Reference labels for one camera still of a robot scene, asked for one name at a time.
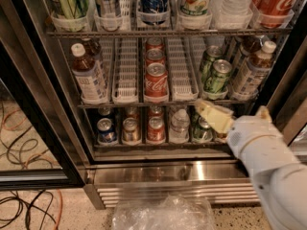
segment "white robotic arm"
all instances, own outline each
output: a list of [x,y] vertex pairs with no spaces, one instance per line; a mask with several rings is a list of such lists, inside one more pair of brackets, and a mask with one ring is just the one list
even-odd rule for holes
[[235,121],[230,110],[203,100],[196,109],[217,132],[227,132],[226,141],[247,168],[272,229],[306,230],[307,167],[283,142],[266,108]]

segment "refrigerator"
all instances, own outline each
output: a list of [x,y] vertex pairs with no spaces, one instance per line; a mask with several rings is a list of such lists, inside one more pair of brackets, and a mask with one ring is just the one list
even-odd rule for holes
[[[214,140],[205,144],[166,141],[146,142],[147,110],[153,103],[144,91],[144,47],[147,38],[165,41],[169,67],[183,65],[189,78],[189,98],[169,78],[168,99],[157,105],[165,113],[174,105],[193,110],[202,89],[196,69],[210,41],[238,35],[269,35],[276,41],[273,68],[259,93],[248,101],[225,98],[214,104],[228,107],[236,117],[254,115],[265,105],[286,143],[305,161],[304,113],[306,106],[306,15],[305,0],[296,0],[295,16],[285,28],[182,30],[178,25],[176,0],[170,0],[169,16],[161,26],[148,27],[140,21],[138,0],[127,0],[122,30],[67,32],[51,23],[49,0],[0,0],[1,81],[25,112],[59,166],[44,170],[1,172],[1,189],[83,187],[96,209],[116,206],[119,200],[159,200],[168,194],[191,200],[206,197],[210,203],[259,202],[248,173],[235,159],[227,143]],[[98,25],[93,18],[89,25]],[[71,72],[70,47],[81,38],[99,38],[103,65],[108,69],[107,101],[85,104]],[[124,85],[119,79],[122,65],[128,66]],[[140,110],[141,142],[135,146],[121,141],[125,107]],[[98,143],[98,109],[112,107],[118,119],[119,143]],[[164,115],[167,126],[168,115]]]

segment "speckled floor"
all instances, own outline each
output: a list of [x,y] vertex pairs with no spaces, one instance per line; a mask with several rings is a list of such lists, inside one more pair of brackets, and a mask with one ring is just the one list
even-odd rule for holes
[[[59,222],[59,230],[110,230],[112,223],[113,209],[97,211],[90,203],[83,189],[60,190],[63,198],[62,215]],[[59,195],[57,191],[53,193],[54,200],[48,212],[56,218],[59,212]],[[31,201],[37,192],[22,191],[19,196],[26,201]],[[0,192],[0,200],[5,196],[10,196],[10,192]],[[43,195],[35,202],[35,205],[46,209],[50,201],[49,195]],[[212,210],[216,221],[216,230],[270,230],[262,208],[259,205],[213,205]],[[10,219],[17,211],[16,202],[9,202],[0,205],[1,219]],[[30,229],[39,229],[43,214],[36,209],[31,212]],[[46,218],[41,229],[53,229],[54,223],[50,218]],[[5,229],[26,229],[25,209],[21,216]]]

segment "beverage cooler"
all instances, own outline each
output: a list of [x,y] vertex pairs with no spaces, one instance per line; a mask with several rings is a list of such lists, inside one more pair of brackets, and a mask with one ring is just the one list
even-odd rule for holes
[[276,1],[0,0],[1,81],[59,163],[4,169],[1,188],[83,187],[97,209],[167,194],[258,202],[194,104],[234,118],[265,105],[304,160],[306,0]]

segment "clear plastic wrap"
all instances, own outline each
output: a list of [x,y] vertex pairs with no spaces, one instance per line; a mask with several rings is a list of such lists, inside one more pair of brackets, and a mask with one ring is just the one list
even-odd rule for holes
[[112,219],[112,230],[214,230],[210,203],[200,204],[178,195],[164,201],[119,202]]

